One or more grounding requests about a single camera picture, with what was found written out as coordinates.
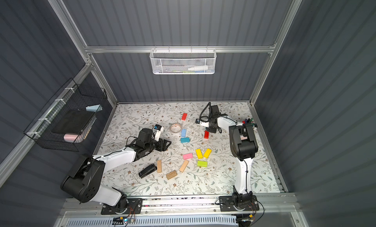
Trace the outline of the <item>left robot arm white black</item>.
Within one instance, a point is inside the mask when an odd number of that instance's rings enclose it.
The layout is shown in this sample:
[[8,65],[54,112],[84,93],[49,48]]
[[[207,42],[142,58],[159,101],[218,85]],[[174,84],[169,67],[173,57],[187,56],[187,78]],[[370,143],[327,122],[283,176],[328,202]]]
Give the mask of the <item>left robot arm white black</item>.
[[135,162],[154,150],[165,152],[172,144],[161,139],[163,127],[144,128],[124,148],[93,156],[81,155],[61,182],[60,188],[81,203],[100,202],[116,211],[128,208],[127,195],[101,184],[105,172]]

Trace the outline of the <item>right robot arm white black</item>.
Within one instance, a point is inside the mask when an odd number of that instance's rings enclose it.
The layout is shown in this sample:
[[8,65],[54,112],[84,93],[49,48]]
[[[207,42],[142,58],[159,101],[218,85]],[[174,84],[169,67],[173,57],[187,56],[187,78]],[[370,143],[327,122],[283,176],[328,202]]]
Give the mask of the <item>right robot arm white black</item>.
[[259,150],[253,120],[246,118],[245,121],[238,122],[227,114],[222,114],[217,105],[209,102],[195,123],[204,126],[209,133],[221,133],[223,130],[229,133],[230,150],[238,160],[232,203],[238,210],[245,209],[254,200],[250,179],[252,163]]

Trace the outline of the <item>pink block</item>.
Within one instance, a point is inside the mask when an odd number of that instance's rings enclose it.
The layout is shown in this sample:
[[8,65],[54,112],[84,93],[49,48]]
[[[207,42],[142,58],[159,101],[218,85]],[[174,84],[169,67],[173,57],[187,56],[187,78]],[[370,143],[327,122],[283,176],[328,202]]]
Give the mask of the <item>pink block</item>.
[[183,159],[184,160],[191,159],[191,158],[193,158],[193,154],[192,153],[187,153],[187,154],[183,155]]

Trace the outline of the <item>yellow block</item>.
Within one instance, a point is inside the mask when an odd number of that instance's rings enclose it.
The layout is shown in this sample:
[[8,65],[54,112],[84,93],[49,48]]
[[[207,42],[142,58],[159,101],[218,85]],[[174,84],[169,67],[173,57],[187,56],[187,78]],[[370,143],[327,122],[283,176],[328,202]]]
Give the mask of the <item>yellow block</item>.
[[210,154],[211,154],[211,149],[207,149],[203,155],[204,158],[209,158]]
[[198,159],[202,159],[203,158],[203,154],[202,154],[202,151],[200,149],[196,149],[196,155],[197,155],[197,158]]

